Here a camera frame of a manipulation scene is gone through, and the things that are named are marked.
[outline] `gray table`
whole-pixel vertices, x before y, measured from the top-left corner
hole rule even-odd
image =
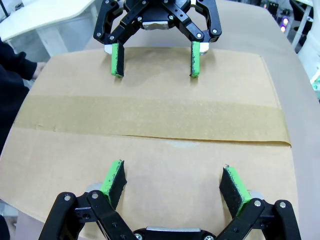
[[[307,74],[267,10],[224,0],[217,0],[217,6],[222,36],[211,47],[258,54],[266,61],[291,136],[301,236],[302,239],[319,239],[320,159],[317,139],[320,129],[317,123],[320,120],[320,106]],[[196,24],[205,28],[204,19],[198,17],[195,11],[190,11],[189,15]],[[126,46],[188,47],[190,42],[177,29],[153,32],[139,30]],[[92,39],[87,49],[96,48],[102,49],[103,45]],[[22,214],[18,220],[17,240],[37,239],[41,226],[40,222]]]

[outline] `screw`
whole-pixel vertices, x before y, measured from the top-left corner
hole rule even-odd
[[[136,233],[136,234],[135,234],[135,237],[136,237],[138,240],[142,240],[142,239],[143,239],[142,236],[141,236],[141,234],[139,234],[139,233]]]
[[[286,207],[286,204],[282,201],[280,202],[280,207],[284,209]]]
[[[71,196],[69,196],[69,195],[66,195],[65,197],[64,197],[64,200],[66,200],[66,201],[69,201],[71,199]]]
[[[256,201],[254,201],[254,205],[255,205],[256,207],[260,207],[260,206],[261,206],[261,202],[258,201],[258,200],[256,200]]]
[[[214,237],[213,237],[213,236],[206,236],[206,237],[204,238],[204,240],[214,240]]]
[[[97,199],[98,197],[99,197],[99,195],[97,193],[92,194],[93,199]]]

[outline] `green foam pad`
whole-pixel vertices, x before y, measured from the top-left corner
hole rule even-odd
[[[191,74],[192,78],[196,78],[200,73],[200,42],[191,42]]]
[[[243,206],[252,199],[234,167],[223,169],[219,188],[232,218],[238,216]]]
[[[127,183],[124,164],[122,160],[114,161],[100,188],[114,209],[117,208],[121,193]]]
[[[125,48],[121,43],[112,44],[111,74],[116,77],[123,77],[125,68]]]

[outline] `person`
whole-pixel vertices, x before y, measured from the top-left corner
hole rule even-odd
[[[0,155],[12,124],[29,89],[23,79],[36,80],[44,62],[26,59],[26,53],[15,54],[12,47],[0,38]]]

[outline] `cardboard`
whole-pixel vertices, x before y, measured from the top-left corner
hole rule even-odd
[[[161,138],[65,131],[51,125],[41,129],[41,124],[21,125],[28,123],[29,117],[33,118],[28,116],[28,109],[40,117],[37,111],[44,111],[45,115],[50,112],[44,106],[51,108],[54,103],[62,106],[61,99],[73,97],[94,98],[97,102],[108,98],[113,101],[115,98],[192,101],[194,104],[205,101],[221,106],[228,102],[235,106],[281,109],[266,65],[258,55],[211,51],[201,58],[200,76],[194,80],[188,75],[190,49],[129,48],[125,51],[122,79],[111,76],[111,57],[101,50],[59,55],[49,61],[22,106],[3,151],[0,198],[44,222],[57,194],[73,192],[80,196],[89,185],[103,181],[114,160],[122,159],[128,184],[117,211],[132,230],[148,225],[199,227],[218,234],[231,220],[219,192],[222,168],[229,164],[236,167],[248,189],[261,192],[269,203],[278,199],[291,201],[298,216],[289,140],[282,143],[281,139],[279,143],[246,139],[195,141],[157,136],[156,133],[162,132],[158,128],[172,126],[167,121],[158,122],[153,128],[152,137]],[[64,112],[55,113],[62,118],[68,115],[67,111],[81,112],[82,105],[79,101],[72,107],[64,107]],[[101,110],[94,106],[93,113]],[[155,106],[147,110],[166,109]],[[78,118],[75,114],[75,125],[79,123]],[[274,128],[287,132],[285,126],[279,128],[277,124]],[[207,129],[198,128],[198,131],[203,134]],[[103,239],[95,224],[88,224],[81,234],[87,239]],[[261,238],[260,232],[253,231],[247,239]]]

